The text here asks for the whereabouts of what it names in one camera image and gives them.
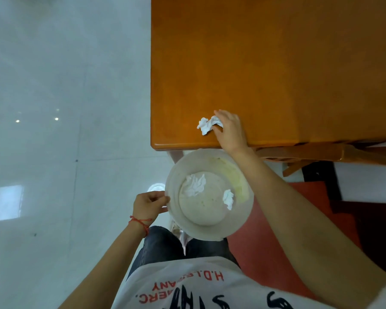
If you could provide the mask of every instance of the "forearm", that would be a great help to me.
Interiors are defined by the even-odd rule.
[[[59,309],[110,309],[144,235],[141,224],[129,223]]]
[[[233,158],[303,282],[332,305],[366,307],[386,285],[386,273],[252,150]]]

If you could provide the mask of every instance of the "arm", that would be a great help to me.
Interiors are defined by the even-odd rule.
[[[139,194],[133,205],[133,216],[150,225],[170,198],[164,192]],[[144,227],[137,221],[131,221],[113,242],[93,270],[67,297],[59,309],[110,309],[121,282],[132,262],[134,253],[146,235]]]
[[[237,115],[215,114],[223,123],[223,132],[213,128],[221,147],[243,172],[302,281],[330,305],[368,306],[386,286],[386,272],[247,147]]]

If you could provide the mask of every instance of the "person's right arm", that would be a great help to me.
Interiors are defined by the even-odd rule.
[[[223,123],[223,132],[213,127],[221,147],[243,172],[302,281],[332,306],[367,307],[386,286],[386,272],[258,158],[247,146],[237,115],[215,114]]]

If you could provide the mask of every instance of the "white t-shirt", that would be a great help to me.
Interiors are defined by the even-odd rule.
[[[136,269],[114,301],[114,309],[332,308],[292,293],[262,286],[222,257],[148,264]],[[372,309],[386,308],[386,288]]]

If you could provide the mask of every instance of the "glossy floor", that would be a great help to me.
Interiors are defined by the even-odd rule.
[[[0,0],[0,309],[56,308],[165,183],[149,97],[150,0]]]

